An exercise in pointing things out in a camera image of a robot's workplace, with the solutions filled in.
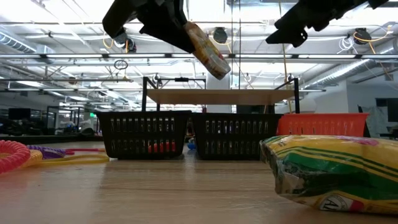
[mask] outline black basket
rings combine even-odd
[[[276,135],[281,114],[193,114],[197,151],[206,160],[259,160],[259,142]]]
[[[167,159],[182,154],[191,111],[97,113],[106,153],[118,159]]]

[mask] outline snack package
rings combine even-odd
[[[218,80],[223,79],[231,68],[218,49],[196,24],[187,22],[184,29],[195,46],[194,56],[214,77]]]
[[[261,151],[282,197],[320,210],[398,215],[396,141],[276,136]]]

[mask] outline orange basket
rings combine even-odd
[[[310,134],[363,137],[367,113],[285,114],[278,135]]]

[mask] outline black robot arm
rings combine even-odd
[[[123,44],[128,40],[123,25],[133,19],[143,23],[141,34],[156,37],[188,53],[195,51],[183,28],[187,23],[183,0],[115,0],[103,19],[104,30]]]
[[[355,7],[369,2],[375,9],[388,0],[298,0],[276,23],[278,29],[271,34],[268,44],[292,44],[294,47],[302,45],[308,38],[304,28],[314,28],[321,31],[329,25],[332,19],[340,19]]]

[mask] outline table surface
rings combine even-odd
[[[148,90],[156,103],[181,105],[273,105],[293,96],[293,90]]]
[[[51,144],[103,147],[100,142]],[[0,175],[1,223],[397,223],[321,212],[274,193],[261,162],[110,161]]]

